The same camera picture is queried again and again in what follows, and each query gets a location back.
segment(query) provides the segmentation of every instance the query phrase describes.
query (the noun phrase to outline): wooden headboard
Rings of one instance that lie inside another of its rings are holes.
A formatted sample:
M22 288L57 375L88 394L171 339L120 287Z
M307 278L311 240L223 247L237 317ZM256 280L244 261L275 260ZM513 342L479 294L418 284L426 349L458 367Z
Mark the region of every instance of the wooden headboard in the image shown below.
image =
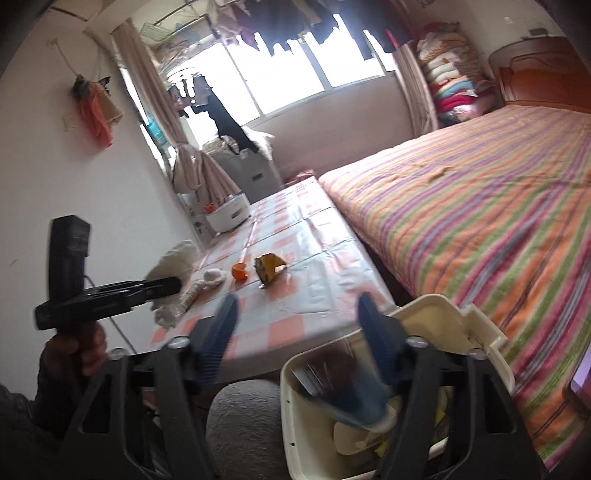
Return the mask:
M488 59L505 103L591 113L591 76L564 37L522 40Z

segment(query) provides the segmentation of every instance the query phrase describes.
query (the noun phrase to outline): checkered tablecloth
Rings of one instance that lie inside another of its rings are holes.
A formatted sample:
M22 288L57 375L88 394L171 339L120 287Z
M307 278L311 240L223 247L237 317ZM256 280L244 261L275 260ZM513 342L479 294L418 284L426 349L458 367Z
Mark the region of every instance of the checkered tablecloth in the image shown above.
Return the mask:
M394 301L363 246L316 179L308 179L252 205L252 216L236 230L218 235L193 274L208 268L228 272L219 287L200 295L183 320L165 332L157 327L151 347L187 335L211 316L224 295L239 299L239 320L222 362L220 382L280 369L297 353L359 328L355 304L363 291L383 312ZM254 259L273 252L288 264L268 287ZM236 283L233 264L247 264L248 279Z

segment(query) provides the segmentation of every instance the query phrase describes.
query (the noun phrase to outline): bed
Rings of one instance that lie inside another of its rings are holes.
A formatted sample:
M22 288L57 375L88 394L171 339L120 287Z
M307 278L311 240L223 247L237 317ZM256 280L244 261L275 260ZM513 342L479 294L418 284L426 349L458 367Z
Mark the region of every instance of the bed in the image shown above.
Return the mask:
M591 340L591 115L507 105L319 182L412 296L474 303L510 338L515 401L554 466L583 427L563 387Z

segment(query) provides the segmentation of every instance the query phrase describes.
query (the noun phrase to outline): beige curtain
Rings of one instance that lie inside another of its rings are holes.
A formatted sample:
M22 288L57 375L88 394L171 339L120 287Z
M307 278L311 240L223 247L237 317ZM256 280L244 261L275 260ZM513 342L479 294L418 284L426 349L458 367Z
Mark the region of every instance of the beige curtain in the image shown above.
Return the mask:
M421 66L414 53L414 41L398 48L393 53L396 75L408 103L415 138L439 128L435 105Z
M203 185L209 201L217 204L230 194L238 194L240 189L217 162L189 145L172 100L131 20L117 27L112 35L142 104L177 151L175 192L191 193Z

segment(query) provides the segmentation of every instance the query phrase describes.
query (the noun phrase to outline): window sill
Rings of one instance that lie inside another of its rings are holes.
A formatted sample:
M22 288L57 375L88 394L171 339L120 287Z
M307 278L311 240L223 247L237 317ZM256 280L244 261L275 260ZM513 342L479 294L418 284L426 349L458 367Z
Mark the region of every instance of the window sill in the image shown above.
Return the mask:
M322 92L315 93L314 95L310 95L309 97L302 98L302 100L298 100L297 102L290 103L289 105L285 105L284 107L278 108L277 110L273 110L270 113L265 115L261 115L254 120L243 125L243 127L248 127L252 129L256 129L259 125L275 118L277 116L283 115L284 113L292 110L293 108L297 108L299 106L305 105L308 102L313 102L314 100L318 100L320 98L332 95L333 93L341 92L343 90L348 90L353 87L357 87L360 85L364 85L365 83L373 82L374 80L383 79L387 77L396 77L396 72L387 72L385 75L376 75L375 77L366 78L363 80L356 80L355 82L345 83L344 85L340 85L338 87L332 87L330 90L324 90Z

